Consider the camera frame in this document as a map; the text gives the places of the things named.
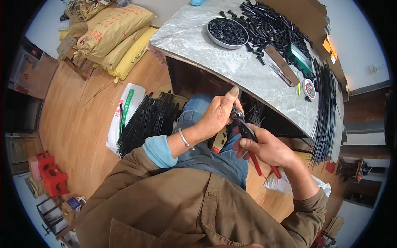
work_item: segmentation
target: silver bracelet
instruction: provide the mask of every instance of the silver bracelet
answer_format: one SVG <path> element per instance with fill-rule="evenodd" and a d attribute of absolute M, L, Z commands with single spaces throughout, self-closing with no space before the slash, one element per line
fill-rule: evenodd
<path fill-rule="evenodd" d="M 185 144 L 185 146 L 186 146 L 186 147 L 189 147 L 190 145 L 189 145 L 189 143 L 186 141 L 185 137 L 183 137 L 182 129 L 181 129 L 181 128 L 178 129 L 178 133 L 179 133 L 179 135 L 181 136 L 181 139 L 182 139 L 183 143 Z"/>

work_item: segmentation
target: red plastic stool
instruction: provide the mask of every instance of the red plastic stool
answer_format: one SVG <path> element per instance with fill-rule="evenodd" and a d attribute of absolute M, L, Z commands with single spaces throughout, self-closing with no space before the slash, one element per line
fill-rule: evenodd
<path fill-rule="evenodd" d="M 43 179 L 44 188 L 51 197 L 69 193 L 66 188 L 66 180 L 69 176 L 67 173 L 60 171 L 57 164 L 51 165 L 40 175 Z"/>
<path fill-rule="evenodd" d="M 55 163 L 55 157 L 48 154 L 48 150 L 39 154 L 36 154 L 37 161 L 39 162 L 40 175 L 44 170 L 52 167 Z"/>

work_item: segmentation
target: wall outlet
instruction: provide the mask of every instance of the wall outlet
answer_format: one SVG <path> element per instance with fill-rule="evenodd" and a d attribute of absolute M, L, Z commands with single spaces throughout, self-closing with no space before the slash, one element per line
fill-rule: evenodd
<path fill-rule="evenodd" d="M 377 65 L 369 65 L 368 68 L 369 68 L 371 74 L 375 74 L 378 72 Z"/>

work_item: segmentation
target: wooden floor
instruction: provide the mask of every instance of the wooden floor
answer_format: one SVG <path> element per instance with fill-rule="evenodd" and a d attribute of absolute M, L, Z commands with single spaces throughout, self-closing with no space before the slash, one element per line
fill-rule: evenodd
<path fill-rule="evenodd" d="M 90 64 L 84 73 L 92 71 Z M 143 86 L 148 92 L 170 85 L 165 65 L 147 52 L 124 82 L 113 83 L 113 76 L 100 69 L 92 71 L 83 81 L 64 62 L 61 62 L 49 87 L 41 117 L 39 134 L 44 150 L 54 155 L 59 168 L 69 175 L 71 196 L 89 198 L 119 158 L 106 146 L 106 137 L 113 114 L 127 83 Z M 261 165 L 265 175 L 268 165 Z M 330 183 L 332 193 L 327 204 L 327 223 L 336 216 L 341 206 L 344 185 L 333 174 L 318 166 L 312 174 Z M 293 211 L 292 197 L 265 189 L 264 177 L 249 167 L 247 192 L 277 221 L 281 222 Z"/>

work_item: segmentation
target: gray marble tabletop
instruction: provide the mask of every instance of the gray marble tabletop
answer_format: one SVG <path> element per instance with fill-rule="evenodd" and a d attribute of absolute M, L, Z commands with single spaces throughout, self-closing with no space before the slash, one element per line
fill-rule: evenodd
<path fill-rule="evenodd" d="M 242 11 L 239 6 L 243 0 L 206 0 L 201 6 L 190 4 L 182 7 L 153 35 L 150 44 L 167 56 L 202 68 L 227 82 L 239 86 L 245 92 L 271 107 L 280 115 L 296 125 L 308 137 L 312 137 L 316 121 L 318 98 L 312 102 L 304 99 L 303 91 L 298 95 L 298 87 L 289 87 L 269 66 L 274 63 L 265 53 L 262 66 L 255 55 L 248 53 L 245 46 L 229 50 L 213 43 L 207 35 L 207 23 L 219 17 L 219 11 L 232 10 L 238 16 Z M 311 55 L 318 58 L 315 51 Z M 304 79 L 295 67 L 291 69 L 299 80 Z M 338 108 L 343 114 L 343 99 L 337 94 Z M 343 122 L 343 116 L 337 114 L 336 123 Z M 340 147 L 341 130 L 336 128 L 334 146 Z M 337 159 L 334 149 L 332 158 Z"/>

